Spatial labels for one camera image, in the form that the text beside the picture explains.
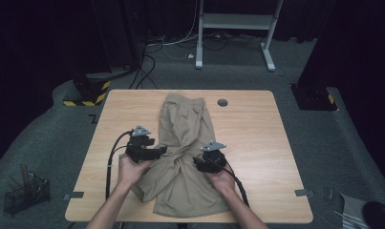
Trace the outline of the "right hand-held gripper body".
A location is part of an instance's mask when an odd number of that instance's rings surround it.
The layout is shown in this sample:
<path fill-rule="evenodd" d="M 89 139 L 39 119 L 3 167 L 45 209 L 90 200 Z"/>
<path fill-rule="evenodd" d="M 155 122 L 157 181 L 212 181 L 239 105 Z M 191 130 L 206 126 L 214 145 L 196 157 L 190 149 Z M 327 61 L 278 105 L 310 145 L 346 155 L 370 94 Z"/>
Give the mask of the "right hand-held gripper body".
<path fill-rule="evenodd" d="M 206 159 L 204 172 L 219 173 L 225 167 L 225 155 L 221 152 L 225 147 L 225 144 L 214 140 L 202 147 L 202 155 Z"/>

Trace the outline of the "grey striped sheet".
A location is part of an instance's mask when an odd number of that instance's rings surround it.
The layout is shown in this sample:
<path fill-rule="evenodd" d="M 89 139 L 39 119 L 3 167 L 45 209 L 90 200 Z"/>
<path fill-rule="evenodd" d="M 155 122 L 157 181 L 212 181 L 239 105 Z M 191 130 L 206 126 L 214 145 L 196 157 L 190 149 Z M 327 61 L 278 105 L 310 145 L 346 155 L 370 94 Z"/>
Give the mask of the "grey striped sheet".
<path fill-rule="evenodd" d="M 342 229 L 371 229 L 363 217 L 365 200 L 353 198 L 341 194 L 344 201 L 343 212 L 341 213 Z"/>

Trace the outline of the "person's left hand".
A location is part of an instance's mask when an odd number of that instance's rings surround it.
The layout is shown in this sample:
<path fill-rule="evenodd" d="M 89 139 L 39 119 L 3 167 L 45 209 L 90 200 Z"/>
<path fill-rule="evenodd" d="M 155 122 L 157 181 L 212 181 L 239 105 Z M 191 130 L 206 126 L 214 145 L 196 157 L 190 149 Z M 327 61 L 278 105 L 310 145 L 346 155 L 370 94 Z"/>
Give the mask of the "person's left hand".
<path fill-rule="evenodd" d="M 121 155 L 118 162 L 118 186 L 131 188 L 140 180 L 151 164 L 151 160 L 135 163 L 129 156 Z"/>

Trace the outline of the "grey tape strip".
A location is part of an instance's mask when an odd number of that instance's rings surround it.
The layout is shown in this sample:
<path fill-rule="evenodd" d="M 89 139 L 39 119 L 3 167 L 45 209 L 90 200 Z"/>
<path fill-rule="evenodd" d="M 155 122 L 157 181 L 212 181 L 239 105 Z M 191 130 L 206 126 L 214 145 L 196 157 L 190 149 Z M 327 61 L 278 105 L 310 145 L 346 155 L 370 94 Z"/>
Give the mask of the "grey tape strip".
<path fill-rule="evenodd" d="M 72 198 L 83 198 L 84 192 L 71 192 L 68 194 L 64 194 L 62 200 L 69 201 Z"/>
<path fill-rule="evenodd" d="M 314 197 L 314 192 L 308 189 L 294 190 L 294 193 L 297 197 Z"/>

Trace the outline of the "black yellow striped stand base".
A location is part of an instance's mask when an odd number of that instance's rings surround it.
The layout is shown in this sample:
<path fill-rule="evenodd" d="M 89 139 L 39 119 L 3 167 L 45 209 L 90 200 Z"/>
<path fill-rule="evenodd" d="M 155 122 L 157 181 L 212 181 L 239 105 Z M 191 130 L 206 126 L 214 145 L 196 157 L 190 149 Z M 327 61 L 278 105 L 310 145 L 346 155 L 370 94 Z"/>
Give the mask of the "black yellow striped stand base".
<path fill-rule="evenodd" d="M 63 98 L 63 104 L 69 107 L 98 106 L 105 98 L 110 84 L 109 80 L 90 79 L 85 74 L 76 75 Z"/>

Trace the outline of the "person's right hand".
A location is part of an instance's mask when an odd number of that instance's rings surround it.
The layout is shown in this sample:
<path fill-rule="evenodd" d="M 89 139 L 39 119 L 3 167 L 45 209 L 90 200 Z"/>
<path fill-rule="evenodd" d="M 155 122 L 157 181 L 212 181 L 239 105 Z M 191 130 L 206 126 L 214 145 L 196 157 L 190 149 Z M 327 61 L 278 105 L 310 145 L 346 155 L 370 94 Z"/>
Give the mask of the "person's right hand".
<path fill-rule="evenodd" d="M 235 192 L 235 180 L 230 173 L 229 165 L 226 165 L 222 171 L 217 174 L 205 173 L 222 197 L 228 197 Z"/>

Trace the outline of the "white metal stand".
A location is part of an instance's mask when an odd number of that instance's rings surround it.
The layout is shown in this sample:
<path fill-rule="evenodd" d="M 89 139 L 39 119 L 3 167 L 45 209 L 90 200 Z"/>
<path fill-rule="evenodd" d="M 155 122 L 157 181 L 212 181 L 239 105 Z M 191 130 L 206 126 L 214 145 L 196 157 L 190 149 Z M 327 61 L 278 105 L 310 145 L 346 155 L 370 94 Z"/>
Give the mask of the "white metal stand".
<path fill-rule="evenodd" d="M 279 19 L 284 0 L 277 0 L 273 14 L 230 14 L 230 13 L 208 13 L 205 12 L 204 0 L 199 5 L 199 27 L 196 48 L 195 67 L 203 67 L 203 30 L 204 29 L 231 29 L 267 31 L 266 41 L 260 44 L 261 52 L 270 72 L 275 72 L 276 67 L 272 60 L 269 46 Z"/>

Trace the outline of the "black round object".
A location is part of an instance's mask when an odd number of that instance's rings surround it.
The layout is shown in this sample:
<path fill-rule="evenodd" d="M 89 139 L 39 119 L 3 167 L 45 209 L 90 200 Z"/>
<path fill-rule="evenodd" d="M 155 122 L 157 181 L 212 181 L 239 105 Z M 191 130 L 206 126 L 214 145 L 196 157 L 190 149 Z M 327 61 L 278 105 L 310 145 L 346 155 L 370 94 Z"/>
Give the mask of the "black round object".
<path fill-rule="evenodd" d="M 362 215 L 372 229 L 385 229 L 385 204 L 377 201 L 367 202 L 362 209 Z"/>

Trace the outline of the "beige shorts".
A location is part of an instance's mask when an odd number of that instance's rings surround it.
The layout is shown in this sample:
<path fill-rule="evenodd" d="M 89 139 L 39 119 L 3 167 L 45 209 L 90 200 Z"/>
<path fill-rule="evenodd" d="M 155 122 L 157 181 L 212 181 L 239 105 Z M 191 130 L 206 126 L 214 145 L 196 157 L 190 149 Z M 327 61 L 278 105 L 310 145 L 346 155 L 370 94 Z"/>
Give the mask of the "beige shorts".
<path fill-rule="evenodd" d="M 169 94 L 159 123 L 159 145 L 167 151 L 151 164 L 132 191 L 142 202 L 153 200 L 153 212 L 166 217 L 196 218 L 228 211 L 225 200 L 193 161 L 214 139 L 205 101 Z"/>

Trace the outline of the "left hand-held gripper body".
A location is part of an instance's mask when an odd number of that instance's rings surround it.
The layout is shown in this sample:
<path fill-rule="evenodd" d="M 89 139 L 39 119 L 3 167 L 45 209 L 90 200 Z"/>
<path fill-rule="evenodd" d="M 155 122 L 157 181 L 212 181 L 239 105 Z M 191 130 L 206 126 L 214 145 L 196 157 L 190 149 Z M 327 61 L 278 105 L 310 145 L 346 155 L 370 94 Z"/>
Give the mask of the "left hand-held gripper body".
<path fill-rule="evenodd" d="M 144 154 L 147 152 L 148 146 L 155 143 L 155 139 L 149 135 L 151 132 L 144 127 L 138 125 L 131 131 L 129 141 L 126 145 L 126 155 L 134 162 L 139 163 L 144 159 Z"/>

